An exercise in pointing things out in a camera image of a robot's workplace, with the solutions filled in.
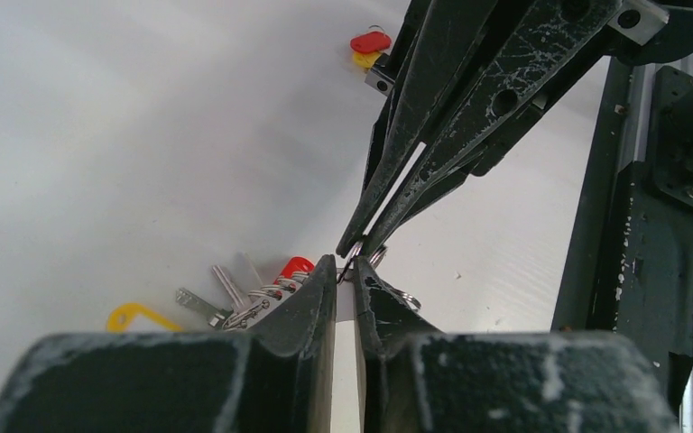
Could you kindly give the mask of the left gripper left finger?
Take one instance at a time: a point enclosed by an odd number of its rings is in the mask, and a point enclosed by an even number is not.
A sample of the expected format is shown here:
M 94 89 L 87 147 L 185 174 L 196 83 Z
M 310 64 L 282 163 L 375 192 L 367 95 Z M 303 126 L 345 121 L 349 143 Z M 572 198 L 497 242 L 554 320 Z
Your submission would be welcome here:
M 240 331 L 46 336 L 0 391 L 0 432 L 327 432 L 337 267 Z

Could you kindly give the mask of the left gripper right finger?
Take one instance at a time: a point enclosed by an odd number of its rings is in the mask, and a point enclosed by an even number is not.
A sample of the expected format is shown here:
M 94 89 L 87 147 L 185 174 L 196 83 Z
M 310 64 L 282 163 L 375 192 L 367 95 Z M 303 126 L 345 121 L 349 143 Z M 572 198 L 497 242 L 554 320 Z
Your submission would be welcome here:
M 354 261 L 365 432 L 675 432 L 649 361 L 608 332 L 444 333 Z

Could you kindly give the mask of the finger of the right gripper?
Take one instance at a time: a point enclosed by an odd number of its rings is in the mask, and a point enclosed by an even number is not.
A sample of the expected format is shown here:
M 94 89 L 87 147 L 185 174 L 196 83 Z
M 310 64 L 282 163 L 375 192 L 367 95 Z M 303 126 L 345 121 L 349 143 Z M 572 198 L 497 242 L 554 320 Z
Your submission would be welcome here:
M 497 6 L 496 1 L 428 2 L 387 99 L 381 157 L 337 245 L 340 256 L 357 241 L 364 253 L 372 253 L 428 189 L 418 162 L 408 174 L 402 170 L 431 133 Z
M 409 4 L 388 54 L 385 66 L 394 78 L 393 87 L 428 2 Z M 467 176 L 498 163 L 606 54 L 614 38 L 607 24 L 622 7 L 618 1 L 496 2 L 476 53 L 450 90 L 431 133 L 402 170 L 408 174 L 418 162 L 419 178 L 429 187 L 391 235 Z M 383 111 L 392 91 L 373 126 L 363 190 L 381 157 Z M 380 251 L 387 240 L 364 256 Z

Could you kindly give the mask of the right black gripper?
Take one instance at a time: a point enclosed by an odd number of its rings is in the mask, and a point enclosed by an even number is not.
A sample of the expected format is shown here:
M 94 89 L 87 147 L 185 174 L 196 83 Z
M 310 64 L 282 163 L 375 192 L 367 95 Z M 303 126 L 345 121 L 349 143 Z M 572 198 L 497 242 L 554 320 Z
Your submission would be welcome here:
M 670 63 L 693 53 L 693 1 L 623 1 L 608 22 L 606 54 L 629 66 Z

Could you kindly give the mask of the red and yellow tagged keys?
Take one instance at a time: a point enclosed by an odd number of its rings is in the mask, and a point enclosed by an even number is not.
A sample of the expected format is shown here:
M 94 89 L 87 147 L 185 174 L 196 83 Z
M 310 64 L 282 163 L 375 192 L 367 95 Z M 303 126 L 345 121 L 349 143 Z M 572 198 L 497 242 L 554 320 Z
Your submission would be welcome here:
M 385 66 L 389 59 L 387 51 L 392 43 L 392 38 L 379 25 L 369 26 L 349 42 L 351 60 L 365 73 L 366 85 L 384 96 L 390 94 L 394 82 Z

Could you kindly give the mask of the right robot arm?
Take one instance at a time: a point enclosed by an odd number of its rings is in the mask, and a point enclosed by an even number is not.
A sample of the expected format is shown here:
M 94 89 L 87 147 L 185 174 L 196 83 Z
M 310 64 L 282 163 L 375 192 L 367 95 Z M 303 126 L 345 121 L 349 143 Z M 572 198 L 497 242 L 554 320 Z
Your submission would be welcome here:
M 337 253 L 365 432 L 693 432 L 693 1 L 413 1 Z M 380 279 L 402 224 L 611 60 L 551 330 L 447 334 Z

